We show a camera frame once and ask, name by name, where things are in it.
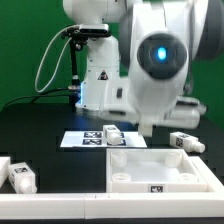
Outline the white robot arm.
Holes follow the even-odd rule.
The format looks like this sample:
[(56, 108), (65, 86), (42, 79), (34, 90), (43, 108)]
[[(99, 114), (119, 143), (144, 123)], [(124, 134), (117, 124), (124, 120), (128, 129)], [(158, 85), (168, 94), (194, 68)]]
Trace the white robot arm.
[(193, 129), (206, 107), (192, 90), (193, 60), (224, 51), (224, 0), (63, 0), (75, 32), (88, 38), (80, 112)]

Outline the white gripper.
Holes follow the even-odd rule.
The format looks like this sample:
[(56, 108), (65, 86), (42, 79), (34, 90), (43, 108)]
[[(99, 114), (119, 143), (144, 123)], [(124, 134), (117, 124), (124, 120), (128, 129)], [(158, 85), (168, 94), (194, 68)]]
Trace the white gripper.
[(115, 99), (101, 102), (99, 117), (138, 124), (140, 128), (163, 126), (194, 129), (198, 126), (200, 117), (206, 112), (207, 107), (196, 98), (178, 97), (175, 107), (163, 117), (156, 118), (152, 115), (140, 117), (127, 99)]

